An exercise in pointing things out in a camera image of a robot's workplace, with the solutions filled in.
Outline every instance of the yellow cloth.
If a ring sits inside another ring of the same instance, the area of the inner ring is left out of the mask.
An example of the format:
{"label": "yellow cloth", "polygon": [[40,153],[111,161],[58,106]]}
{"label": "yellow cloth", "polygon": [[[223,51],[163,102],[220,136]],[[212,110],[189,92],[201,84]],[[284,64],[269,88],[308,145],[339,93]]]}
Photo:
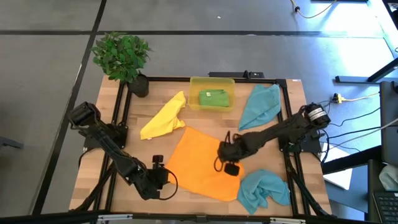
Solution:
{"label": "yellow cloth", "polygon": [[[240,167],[236,177],[214,170],[219,144],[220,140],[187,127],[166,168],[177,176],[179,186],[196,194],[229,202],[238,196],[244,170],[242,164],[236,164]],[[221,162],[218,161],[216,166],[219,169]],[[172,175],[169,175],[169,181],[175,184]]]}
{"label": "yellow cloth", "polygon": [[177,118],[178,112],[185,107],[184,92],[177,93],[163,108],[141,129],[141,140],[171,133],[176,128],[185,126]]}

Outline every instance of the yellow cable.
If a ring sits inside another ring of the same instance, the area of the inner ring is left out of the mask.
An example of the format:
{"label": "yellow cable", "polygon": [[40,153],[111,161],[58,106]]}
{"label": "yellow cable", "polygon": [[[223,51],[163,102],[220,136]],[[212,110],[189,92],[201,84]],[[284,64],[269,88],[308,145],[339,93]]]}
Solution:
{"label": "yellow cable", "polygon": [[378,95],[378,94],[379,94],[379,93],[373,93],[373,94],[370,94],[369,96],[364,96],[364,97],[360,97],[360,98],[352,99],[352,100],[349,100],[349,99],[346,99],[346,98],[344,98],[344,97],[341,97],[341,100],[342,100],[342,101],[356,101],[356,100],[366,99],[366,98],[369,98],[369,97],[372,97],[372,96],[375,96],[375,95]]}
{"label": "yellow cable", "polygon": [[[295,2],[294,0],[290,0],[290,1],[292,2],[294,8],[296,8],[296,7],[297,7],[296,2]],[[330,6],[332,6],[332,5],[333,5],[334,3],[336,3],[336,2],[337,2],[337,0],[334,0],[328,7],[326,7],[326,9],[322,10],[322,11],[319,12],[318,14],[315,14],[314,16],[304,16],[304,15],[300,12],[299,9],[297,10],[297,12],[298,12],[302,17],[304,17],[304,18],[306,18],[306,19],[311,19],[311,18],[314,18],[314,17],[316,17],[316,16],[319,16],[320,14],[322,14],[323,12],[325,12],[326,10],[328,10],[328,8],[330,8]]]}

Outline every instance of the green plant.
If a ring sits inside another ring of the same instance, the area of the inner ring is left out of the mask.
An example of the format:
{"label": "green plant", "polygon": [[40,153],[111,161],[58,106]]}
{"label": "green plant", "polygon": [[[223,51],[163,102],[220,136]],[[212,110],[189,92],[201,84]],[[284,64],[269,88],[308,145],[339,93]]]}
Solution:
{"label": "green plant", "polygon": [[110,80],[132,83],[149,58],[147,52],[152,50],[142,38],[112,32],[96,40],[91,51],[95,54],[94,63],[109,75]]}

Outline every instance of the black pot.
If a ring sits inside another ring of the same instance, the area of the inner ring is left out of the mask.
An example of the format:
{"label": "black pot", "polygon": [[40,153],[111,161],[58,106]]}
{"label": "black pot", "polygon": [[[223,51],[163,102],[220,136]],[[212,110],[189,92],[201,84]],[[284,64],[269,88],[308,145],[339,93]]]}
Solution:
{"label": "black pot", "polygon": [[129,91],[134,93],[138,97],[145,97],[149,93],[149,81],[148,78],[143,75],[139,74],[132,83],[129,83]]}

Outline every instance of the gray floor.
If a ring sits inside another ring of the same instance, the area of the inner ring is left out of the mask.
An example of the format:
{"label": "gray floor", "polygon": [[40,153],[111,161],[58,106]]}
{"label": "gray floor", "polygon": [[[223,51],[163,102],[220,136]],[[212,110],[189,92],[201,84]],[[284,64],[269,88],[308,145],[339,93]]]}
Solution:
{"label": "gray floor", "polygon": [[[309,0],[297,4],[306,14],[327,5]],[[94,0],[0,0],[0,29],[91,30],[99,5]],[[143,37],[154,52],[143,72],[149,76],[206,76],[210,71],[261,71],[269,78],[302,79],[307,102],[327,100],[334,93],[356,98],[378,91],[377,86],[332,82],[336,75],[369,76],[393,59],[374,16],[378,12],[364,3],[339,3],[307,20],[292,15],[291,9],[288,0],[109,0],[99,29],[338,33],[342,37],[147,35]],[[87,40],[87,35],[0,35],[0,136],[25,144],[23,150],[0,150],[0,217],[29,213]],[[90,59],[76,104],[95,102],[101,79],[101,70]],[[330,116],[340,123],[377,107],[378,97],[332,105]],[[378,126],[379,113],[366,121],[331,126],[327,131],[332,136]],[[363,150],[379,143],[379,134],[373,134],[346,146]],[[76,132],[67,133],[45,213],[68,209],[82,144]],[[338,203],[331,205],[339,217],[363,219],[363,213],[350,212]]]}

